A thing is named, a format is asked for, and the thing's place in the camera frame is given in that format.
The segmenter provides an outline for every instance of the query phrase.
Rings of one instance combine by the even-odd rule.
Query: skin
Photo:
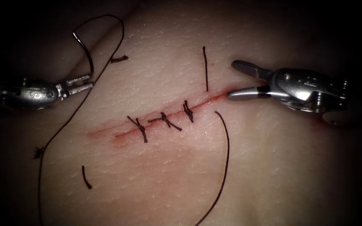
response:
[[[129,60],[107,67],[46,150],[45,225],[194,225],[213,203],[224,175],[227,142],[215,111],[227,125],[230,161],[221,197],[201,225],[346,225],[358,220],[362,189],[355,175],[362,175],[362,128],[332,127],[273,99],[231,102],[224,97],[232,89],[263,84],[231,68],[236,59],[271,70],[345,73],[353,56],[340,36],[330,34],[310,12],[237,1],[105,4],[124,18],[125,38],[115,57]],[[87,16],[58,30],[70,34],[90,15],[106,13],[101,8],[89,8]],[[104,25],[90,26],[81,37],[90,43],[96,75],[121,36],[119,26]],[[20,59],[30,61],[37,52],[46,61],[25,67],[23,60],[11,59],[24,74],[50,82],[88,72],[74,40],[56,42],[63,49],[41,46],[36,51],[19,42],[8,52],[24,47]],[[57,60],[63,53],[65,60]],[[0,208],[12,222],[38,224],[39,161],[32,151],[84,97],[74,95],[37,112],[0,113]],[[183,112],[184,100],[194,112],[193,123]],[[160,112],[182,131],[163,121],[148,123]],[[146,127],[147,143],[127,116]]]

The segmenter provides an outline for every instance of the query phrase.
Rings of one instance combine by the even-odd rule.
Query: skin fold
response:
[[[69,5],[54,10],[69,12]],[[347,73],[355,54],[347,51],[349,41],[341,32],[330,29],[332,22],[288,4],[85,3],[46,23],[50,33],[45,37],[24,34],[27,39],[7,50],[11,67],[49,82],[87,73],[87,59],[71,29],[105,13],[123,18],[125,38],[114,57],[129,59],[108,65],[47,148],[41,177],[45,225],[194,225],[212,205],[224,175],[227,142],[215,111],[228,129],[230,161],[221,197],[201,225],[359,221],[362,128],[332,127],[273,99],[225,98],[227,91],[263,85],[235,71],[230,64],[236,59],[271,70]],[[121,27],[103,19],[79,35],[98,75],[120,40]],[[19,57],[12,54],[16,49],[22,49]],[[11,223],[39,223],[34,148],[45,145],[84,97],[74,95],[39,111],[0,113],[0,209]],[[185,100],[193,123],[184,113]],[[182,131],[164,121],[148,122],[161,112]],[[145,127],[147,143],[127,116]]]

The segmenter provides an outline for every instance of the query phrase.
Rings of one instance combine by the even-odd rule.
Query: loose thread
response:
[[[227,127],[226,127],[226,123],[223,120],[223,117],[220,115],[220,113],[218,113],[217,111],[215,111],[215,113],[220,117],[220,119],[222,120],[223,126],[224,126],[224,130],[226,132],[226,138],[227,138],[227,157],[226,157],[226,166],[224,168],[224,177],[223,177],[223,182],[222,185],[220,186],[220,190],[219,193],[217,194],[217,197],[215,199],[215,201],[213,202],[212,206],[209,208],[209,210],[206,212],[206,214],[195,224],[195,226],[198,226],[200,223],[202,223],[202,221],[209,215],[209,213],[212,211],[212,209],[215,207],[217,201],[220,198],[220,195],[222,194],[223,191],[223,187],[224,187],[224,183],[226,182],[226,175],[227,175],[227,168],[228,168],[228,160],[230,158],[230,139],[228,137],[228,131],[227,131]]]
[[[206,92],[209,91],[209,86],[207,83],[207,59],[206,59],[206,50],[205,50],[205,46],[203,46],[202,51],[203,51],[203,58],[205,59],[205,77],[206,77]]]
[[[88,180],[86,179],[86,175],[85,175],[85,166],[82,166],[82,175],[83,175],[83,180],[85,181],[86,186],[88,187],[88,189],[92,189],[92,185],[88,182]]]

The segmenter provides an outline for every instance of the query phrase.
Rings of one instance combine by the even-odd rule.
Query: screw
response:
[[[48,91],[47,97],[52,98],[54,96],[54,93],[52,91]]]

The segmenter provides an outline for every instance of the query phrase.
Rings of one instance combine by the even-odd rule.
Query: blood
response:
[[[226,93],[232,89],[234,89],[234,87],[233,88],[229,87],[226,90],[222,91],[221,93],[218,93],[213,96],[209,96],[207,99],[198,103],[197,105],[189,107],[189,109],[191,111],[193,111],[194,113],[196,113],[196,111],[198,111],[205,105],[208,105],[213,102],[217,102],[221,99],[226,99]],[[179,111],[176,111],[173,113],[166,113],[167,118],[169,120],[171,120],[173,123],[176,123],[177,120],[181,119],[181,117],[188,117],[185,114],[184,109],[182,108],[182,103],[183,103],[183,101],[179,103],[179,105],[180,105]],[[159,121],[148,123],[147,122],[148,120],[150,120],[152,118],[157,118],[158,116],[160,116],[161,111],[165,112],[165,109],[170,109],[170,108],[174,108],[174,107],[176,107],[176,104],[172,104],[171,106],[164,107],[163,110],[157,109],[157,111],[147,113],[143,116],[138,116],[141,125],[145,127],[146,134],[148,133],[149,130],[152,130],[153,128],[163,126],[163,124]],[[138,127],[136,127],[136,126],[133,126],[131,129],[127,129],[125,132],[113,132],[113,133],[111,132],[114,130],[119,130],[123,127],[129,128],[129,126],[132,125],[132,122],[127,120],[127,118],[125,118],[123,120],[123,122],[120,122],[116,125],[106,126],[107,123],[108,122],[102,123],[100,126],[97,127],[97,129],[87,132],[86,133],[87,136],[90,138],[93,138],[93,139],[98,139],[101,137],[109,136],[110,142],[117,148],[124,147],[125,145],[127,145],[129,143],[134,143],[134,142],[143,143],[144,142],[143,135],[140,132],[140,130],[138,129]]]

